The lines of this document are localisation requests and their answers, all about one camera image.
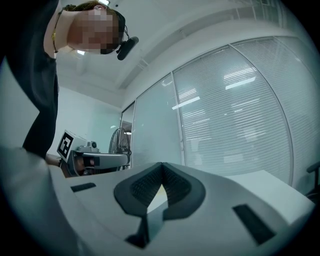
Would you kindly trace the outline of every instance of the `white table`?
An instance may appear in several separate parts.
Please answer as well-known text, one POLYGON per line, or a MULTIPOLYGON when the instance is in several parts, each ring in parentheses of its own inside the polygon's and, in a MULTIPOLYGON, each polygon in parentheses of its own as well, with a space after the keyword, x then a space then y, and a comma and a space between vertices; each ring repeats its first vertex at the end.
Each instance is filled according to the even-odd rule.
MULTIPOLYGON (((301 216, 309 214, 315 207, 315 204, 303 194, 265 170, 226 176, 226 178, 237 182, 257 197, 264 200, 277 210, 288 224, 292 224, 301 216)), ((167 195, 164 188, 161 186, 148 207, 148 212, 151 212, 165 201, 167 201, 167 195)))

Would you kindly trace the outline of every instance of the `dark shirt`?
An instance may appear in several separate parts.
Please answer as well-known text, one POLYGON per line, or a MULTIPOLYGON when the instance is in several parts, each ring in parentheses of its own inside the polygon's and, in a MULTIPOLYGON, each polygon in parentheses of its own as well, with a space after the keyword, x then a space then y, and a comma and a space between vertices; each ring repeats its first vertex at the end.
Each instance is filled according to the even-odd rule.
POLYGON ((35 2, 14 12, 17 25, 10 26, 5 56, 19 86, 39 110, 23 147, 45 158, 56 131, 58 79, 56 60, 45 52, 44 37, 59 0, 35 2))

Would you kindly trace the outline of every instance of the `person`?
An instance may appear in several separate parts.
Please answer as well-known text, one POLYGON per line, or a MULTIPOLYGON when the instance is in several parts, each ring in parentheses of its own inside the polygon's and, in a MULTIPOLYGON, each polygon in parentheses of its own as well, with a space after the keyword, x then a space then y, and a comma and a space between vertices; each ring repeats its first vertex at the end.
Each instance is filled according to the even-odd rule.
MULTIPOLYGON (((48 165, 58 166, 59 160, 47 155, 58 112, 57 52, 69 47, 93 54, 112 53, 122 41, 126 20, 97 0, 64 8, 60 0, 30 5, 14 13, 20 22, 8 30, 5 57, 19 86, 39 110, 23 148, 45 159, 48 165)), ((83 172, 83 159, 78 157, 75 162, 77 171, 83 172)), ((66 169, 62 171, 68 177, 66 169)))

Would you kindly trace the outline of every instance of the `electric fan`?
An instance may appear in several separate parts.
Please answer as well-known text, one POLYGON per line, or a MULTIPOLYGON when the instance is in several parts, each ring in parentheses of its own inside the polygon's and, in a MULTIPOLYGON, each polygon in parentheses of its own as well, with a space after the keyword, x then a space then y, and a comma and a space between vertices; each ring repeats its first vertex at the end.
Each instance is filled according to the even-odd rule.
POLYGON ((117 171, 129 168, 131 149, 129 136, 125 129, 118 128, 114 131, 110 141, 109 154, 126 154, 128 157, 128 162, 125 165, 119 166, 117 171))

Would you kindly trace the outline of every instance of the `black chair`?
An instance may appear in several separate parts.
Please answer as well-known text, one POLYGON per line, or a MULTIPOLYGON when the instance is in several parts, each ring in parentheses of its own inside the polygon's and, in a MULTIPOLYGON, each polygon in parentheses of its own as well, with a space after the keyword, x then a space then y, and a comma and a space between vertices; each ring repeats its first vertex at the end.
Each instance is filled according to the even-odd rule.
POLYGON ((306 197, 309 198, 312 202, 317 204, 320 200, 320 185, 319 185, 319 168, 320 161, 311 165, 306 171, 307 173, 314 172, 314 189, 312 189, 309 193, 306 194, 306 197))

